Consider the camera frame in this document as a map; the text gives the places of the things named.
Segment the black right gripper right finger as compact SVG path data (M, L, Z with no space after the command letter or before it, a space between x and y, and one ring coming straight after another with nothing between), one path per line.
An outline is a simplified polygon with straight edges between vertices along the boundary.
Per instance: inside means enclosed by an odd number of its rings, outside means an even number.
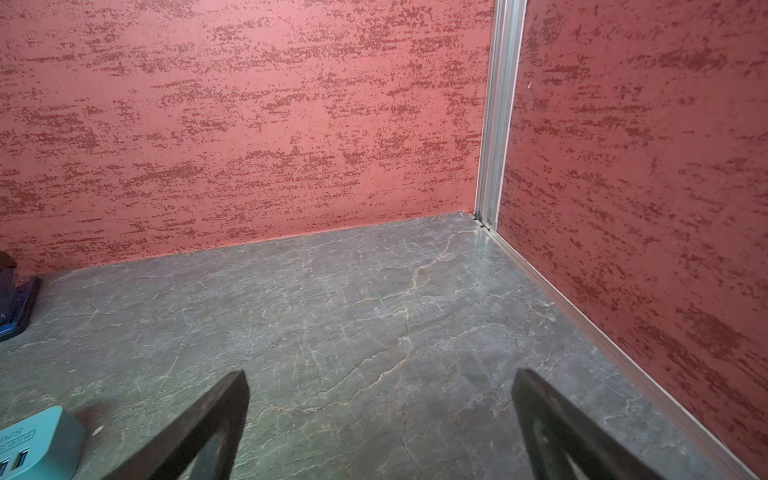
M517 371L511 396L535 478L660 477L535 371Z

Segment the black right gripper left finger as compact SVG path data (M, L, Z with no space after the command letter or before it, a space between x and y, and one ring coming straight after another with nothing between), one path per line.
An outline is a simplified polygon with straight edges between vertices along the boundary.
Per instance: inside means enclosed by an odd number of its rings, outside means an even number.
M244 431L250 389L245 372L232 371L108 479L228 479Z

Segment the teal power strip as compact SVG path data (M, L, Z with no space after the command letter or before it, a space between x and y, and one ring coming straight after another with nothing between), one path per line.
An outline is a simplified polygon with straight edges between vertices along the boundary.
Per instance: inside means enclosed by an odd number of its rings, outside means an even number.
M2 479L72 479L86 428L61 406L32 415L1 431Z

